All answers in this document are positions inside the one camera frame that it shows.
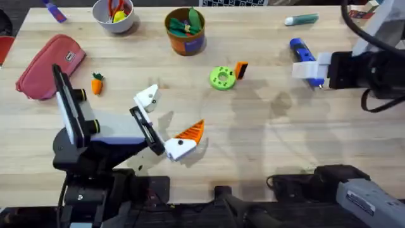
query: marker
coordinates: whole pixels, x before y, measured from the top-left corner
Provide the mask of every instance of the marker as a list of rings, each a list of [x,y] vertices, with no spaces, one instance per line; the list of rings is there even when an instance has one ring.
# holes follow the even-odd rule
[[[305,45],[301,38],[294,38],[290,41],[290,48],[294,52],[298,61],[315,61],[315,57],[309,51],[308,47]],[[325,79],[306,79],[311,87],[323,88]]]
[[[315,23],[318,19],[319,15],[317,13],[301,16],[289,16],[285,19],[284,24],[286,26],[304,25],[308,23]]]
[[[64,21],[66,21],[66,17],[64,16],[64,14],[62,12],[60,12],[60,10],[58,9],[58,7],[56,7],[53,3],[50,3],[49,0],[42,0],[42,2],[45,3],[46,8],[48,9],[48,11],[52,14],[52,16],[59,22],[62,23]]]

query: purple marker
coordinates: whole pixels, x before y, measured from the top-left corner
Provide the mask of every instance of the purple marker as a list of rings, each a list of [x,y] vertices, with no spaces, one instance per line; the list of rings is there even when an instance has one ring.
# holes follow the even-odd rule
[[[56,7],[53,3],[50,3],[49,0],[42,0],[45,3],[46,8],[52,14],[52,16],[59,22],[62,23],[66,20],[66,17],[58,7]]]

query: white cap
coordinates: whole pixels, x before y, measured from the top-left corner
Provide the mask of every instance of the white cap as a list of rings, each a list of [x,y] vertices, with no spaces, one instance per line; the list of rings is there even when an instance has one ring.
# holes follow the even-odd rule
[[[292,16],[287,17],[284,21],[284,25],[286,25],[286,26],[292,25],[293,23],[294,23],[294,19]]]

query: wooden table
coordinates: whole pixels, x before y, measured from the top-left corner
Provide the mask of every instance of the wooden table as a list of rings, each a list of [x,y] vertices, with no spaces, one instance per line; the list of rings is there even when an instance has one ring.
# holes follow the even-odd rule
[[[167,139],[204,118],[195,153],[173,163],[145,149],[121,164],[139,175],[168,175],[171,202],[211,199],[216,185],[230,185],[245,200],[272,200],[271,174],[312,172],[318,165],[354,165],[388,193],[405,198],[404,113],[399,105],[379,114],[360,108],[363,89],[311,91],[290,79],[289,41],[301,37],[313,54],[347,51],[357,37],[340,19],[339,7],[199,8],[207,46],[191,57],[177,55],[163,27],[173,8],[137,8],[140,23],[128,35],[111,35],[90,8],[63,8],[58,24],[46,9],[29,11],[0,70],[0,205],[55,205],[64,173],[52,166],[52,141],[63,127],[55,99],[38,102],[15,91],[15,82],[55,34],[72,36],[87,57],[72,76],[90,91],[94,71],[106,76],[104,94],[89,95],[95,110],[129,115],[133,96],[158,84],[162,98],[150,114]],[[313,25],[284,26],[284,18],[320,14]],[[243,80],[216,91],[208,75],[218,65],[248,61]],[[370,106],[383,101],[370,99]]]

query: orange fan-shaped piece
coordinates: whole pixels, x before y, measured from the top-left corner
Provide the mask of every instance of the orange fan-shaped piece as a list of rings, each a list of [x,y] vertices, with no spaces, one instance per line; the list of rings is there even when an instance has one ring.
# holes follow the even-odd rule
[[[203,132],[204,120],[200,120],[192,127],[175,136],[175,139],[192,139],[198,144],[203,136]]]

